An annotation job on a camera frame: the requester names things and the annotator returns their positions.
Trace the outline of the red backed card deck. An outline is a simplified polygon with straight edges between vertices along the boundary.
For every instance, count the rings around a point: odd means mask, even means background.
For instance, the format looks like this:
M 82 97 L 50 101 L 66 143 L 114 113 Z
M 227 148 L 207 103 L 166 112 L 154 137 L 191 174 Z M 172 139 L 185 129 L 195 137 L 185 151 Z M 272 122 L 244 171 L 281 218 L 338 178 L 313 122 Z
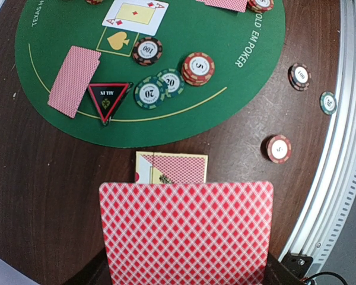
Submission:
M 113 284 L 262 284 L 270 182 L 105 182 L 98 194 Z

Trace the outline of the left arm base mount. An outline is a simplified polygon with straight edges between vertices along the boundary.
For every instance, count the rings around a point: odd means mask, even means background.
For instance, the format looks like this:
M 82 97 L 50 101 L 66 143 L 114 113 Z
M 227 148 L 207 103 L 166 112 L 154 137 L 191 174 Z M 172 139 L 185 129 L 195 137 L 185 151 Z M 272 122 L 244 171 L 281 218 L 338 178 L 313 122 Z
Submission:
M 343 276 L 348 284 L 356 284 L 356 249 L 333 249 L 323 265 L 313 260 L 307 274 L 324 271 L 336 272 Z

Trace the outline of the ace of diamonds card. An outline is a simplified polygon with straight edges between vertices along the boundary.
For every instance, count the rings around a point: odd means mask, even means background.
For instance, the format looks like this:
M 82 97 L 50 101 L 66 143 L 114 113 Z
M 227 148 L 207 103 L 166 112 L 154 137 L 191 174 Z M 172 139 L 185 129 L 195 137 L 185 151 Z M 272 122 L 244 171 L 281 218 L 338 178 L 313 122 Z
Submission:
M 161 1 L 113 1 L 102 26 L 155 36 L 168 7 Z

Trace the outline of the red 5 chip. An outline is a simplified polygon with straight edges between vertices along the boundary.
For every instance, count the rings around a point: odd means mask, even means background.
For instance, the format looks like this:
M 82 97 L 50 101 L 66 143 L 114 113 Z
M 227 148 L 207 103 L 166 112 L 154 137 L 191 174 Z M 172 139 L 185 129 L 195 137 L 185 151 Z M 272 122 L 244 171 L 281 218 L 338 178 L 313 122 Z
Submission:
M 103 2 L 103 0 L 85 0 L 85 1 L 91 5 L 98 5 Z
M 248 0 L 247 7 L 248 9 L 257 12 L 264 13 L 270 11 L 274 8 L 273 0 Z
M 215 64 L 213 59 L 203 52 L 190 53 L 183 61 L 183 79 L 192 86 L 203 86 L 213 76 Z

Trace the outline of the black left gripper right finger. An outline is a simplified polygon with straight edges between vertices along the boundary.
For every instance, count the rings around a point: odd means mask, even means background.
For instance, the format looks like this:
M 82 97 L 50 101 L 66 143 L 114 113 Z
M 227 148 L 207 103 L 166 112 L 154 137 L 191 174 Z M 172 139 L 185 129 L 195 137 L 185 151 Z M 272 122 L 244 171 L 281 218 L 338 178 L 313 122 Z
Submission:
M 268 254 L 266 264 L 266 283 L 267 285 L 295 285 L 300 284 L 300 281 L 272 254 Z

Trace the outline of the red backed card gripper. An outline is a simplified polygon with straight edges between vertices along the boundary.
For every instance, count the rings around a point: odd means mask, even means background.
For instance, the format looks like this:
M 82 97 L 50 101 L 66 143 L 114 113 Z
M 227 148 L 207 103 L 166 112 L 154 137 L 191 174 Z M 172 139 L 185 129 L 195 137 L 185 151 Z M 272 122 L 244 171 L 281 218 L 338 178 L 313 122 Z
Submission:
M 100 57 L 98 51 L 71 46 L 53 83 L 48 105 L 74 118 Z

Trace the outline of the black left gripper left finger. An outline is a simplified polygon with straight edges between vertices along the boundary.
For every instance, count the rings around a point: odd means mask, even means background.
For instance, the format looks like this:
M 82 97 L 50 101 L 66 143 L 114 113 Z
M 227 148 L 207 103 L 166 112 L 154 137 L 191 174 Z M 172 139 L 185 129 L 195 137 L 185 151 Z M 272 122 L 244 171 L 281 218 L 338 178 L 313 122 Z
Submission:
M 111 285 L 109 266 L 105 252 L 99 252 L 79 272 L 65 282 L 68 284 L 106 284 Z

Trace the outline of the brown 100 chip stack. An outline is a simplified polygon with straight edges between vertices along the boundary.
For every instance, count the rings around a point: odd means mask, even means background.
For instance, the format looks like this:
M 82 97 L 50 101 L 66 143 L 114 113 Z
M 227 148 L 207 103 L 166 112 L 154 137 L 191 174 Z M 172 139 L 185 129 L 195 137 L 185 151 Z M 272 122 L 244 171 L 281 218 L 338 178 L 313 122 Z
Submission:
M 305 64 L 297 62 L 289 67 L 288 80 L 295 90 L 306 91 L 312 81 L 312 75 Z

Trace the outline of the red chip stack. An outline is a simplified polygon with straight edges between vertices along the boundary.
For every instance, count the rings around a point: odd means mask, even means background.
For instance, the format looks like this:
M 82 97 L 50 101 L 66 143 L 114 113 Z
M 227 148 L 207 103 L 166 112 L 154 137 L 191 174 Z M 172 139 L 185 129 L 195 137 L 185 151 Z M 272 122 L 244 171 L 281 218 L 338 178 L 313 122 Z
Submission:
M 292 152 L 290 140 L 284 135 L 275 135 L 267 141 L 266 152 L 273 163 L 285 163 Z

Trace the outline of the green 20 chip stack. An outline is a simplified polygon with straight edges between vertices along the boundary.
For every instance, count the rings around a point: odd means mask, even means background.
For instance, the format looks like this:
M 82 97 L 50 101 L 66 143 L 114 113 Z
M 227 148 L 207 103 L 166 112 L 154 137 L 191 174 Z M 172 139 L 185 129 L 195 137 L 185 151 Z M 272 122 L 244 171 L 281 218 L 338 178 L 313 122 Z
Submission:
M 330 91 L 325 91 L 320 96 L 320 108 L 323 113 L 333 115 L 337 110 L 338 104 L 335 95 Z

